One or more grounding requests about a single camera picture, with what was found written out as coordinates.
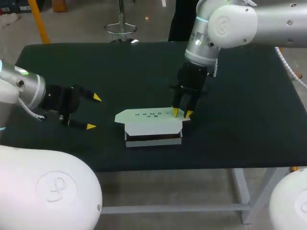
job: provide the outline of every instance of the floor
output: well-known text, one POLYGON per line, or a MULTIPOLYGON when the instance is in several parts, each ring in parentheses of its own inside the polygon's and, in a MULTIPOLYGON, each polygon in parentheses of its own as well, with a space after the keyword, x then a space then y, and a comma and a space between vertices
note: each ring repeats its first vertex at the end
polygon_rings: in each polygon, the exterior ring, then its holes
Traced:
MULTIPOLYGON (((174 13, 175 0, 126 0, 127 22, 138 26, 131 37, 142 42, 166 41, 174 13)), ((259 0, 258 5, 281 0, 259 0)), ((110 42, 115 39, 103 27, 118 20, 116 0, 69 0, 67 13, 53 13, 47 6, 42 13, 49 37, 58 42, 110 42)), ((14 63, 22 48, 40 43, 31 14, 0 31, 0 58, 14 63)), ((286 49, 285 57, 293 69, 307 79, 306 49, 286 49)), ((307 108, 307 93, 296 82, 294 86, 307 108)), ((246 169, 250 189, 256 187, 263 169, 246 169)), ((104 206, 230 203, 236 200, 229 170, 181 170, 98 173, 103 187, 104 206)), ((95 230, 272 230, 267 207, 253 225, 242 225, 236 212, 161 213, 105 215, 95 230)))

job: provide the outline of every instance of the cable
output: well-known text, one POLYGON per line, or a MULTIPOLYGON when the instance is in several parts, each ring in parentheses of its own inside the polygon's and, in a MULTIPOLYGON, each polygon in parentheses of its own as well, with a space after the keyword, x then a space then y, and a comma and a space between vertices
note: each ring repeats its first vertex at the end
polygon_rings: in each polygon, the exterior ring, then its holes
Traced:
POLYGON ((44 116, 33 113, 33 112, 25 105, 25 103, 24 103, 20 98, 18 98, 18 102, 19 102, 19 104, 21 105, 21 107, 22 107, 30 116, 32 116, 32 117, 34 117, 35 119, 40 120, 40 121, 45 119, 44 116))
POLYGON ((254 3, 252 0, 243 0, 243 2, 244 2, 246 5, 257 6, 257 4, 254 3))
POLYGON ((292 77, 298 81, 298 83, 300 83, 306 90, 307 90, 307 85, 305 83, 303 83, 298 76, 293 72, 293 70, 291 69, 291 67, 288 65, 287 61, 284 59, 282 53, 280 52, 278 47, 275 47, 275 50, 277 52, 277 55, 279 56, 280 60, 282 61, 284 67, 286 68, 286 70, 292 75, 292 77))
POLYGON ((214 66, 214 72, 213 72, 213 77, 215 78, 216 77, 216 73, 217 73, 217 60, 215 61, 215 66, 214 66))

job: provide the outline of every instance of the person's leg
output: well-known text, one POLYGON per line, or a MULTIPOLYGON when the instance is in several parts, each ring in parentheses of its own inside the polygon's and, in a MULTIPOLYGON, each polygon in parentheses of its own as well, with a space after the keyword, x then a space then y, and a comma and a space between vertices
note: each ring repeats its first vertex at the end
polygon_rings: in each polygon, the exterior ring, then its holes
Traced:
POLYGON ((168 41, 188 41, 196 18, 198 0, 177 0, 168 41))

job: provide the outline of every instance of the black table surface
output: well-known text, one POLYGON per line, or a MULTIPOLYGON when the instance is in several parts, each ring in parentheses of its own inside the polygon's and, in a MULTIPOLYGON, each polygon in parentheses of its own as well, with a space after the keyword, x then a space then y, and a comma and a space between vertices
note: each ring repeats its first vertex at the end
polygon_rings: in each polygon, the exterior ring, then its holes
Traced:
POLYGON ((271 47, 222 50, 182 145, 126 148, 117 113, 170 107, 186 43, 26 46, 16 65, 48 84, 80 84, 102 103, 82 101, 73 118, 97 125, 62 127, 56 115, 37 122, 16 108, 2 144, 58 150, 95 171, 247 168, 307 165, 306 111, 271 47))

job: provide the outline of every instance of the box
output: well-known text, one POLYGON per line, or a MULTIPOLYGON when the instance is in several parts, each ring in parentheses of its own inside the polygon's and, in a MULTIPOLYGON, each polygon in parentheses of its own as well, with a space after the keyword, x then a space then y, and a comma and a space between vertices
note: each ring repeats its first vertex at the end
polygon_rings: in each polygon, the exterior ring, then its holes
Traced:
POLYGON ((126 147, 180 145, 184 112, 174 117, 172 108, 126 109, 115 116, 125 124, 126 147))
MULTIPOLYGON (((43 9, 45 0, 36 0, 39 11, 43 9)), ((18 0, 18 10, 20 13, 31 13, 31 8, 27 0, 18 0)))
POLYGON ((0 0, 0 9, 3 13, 19 13, 17 0, 0 0))

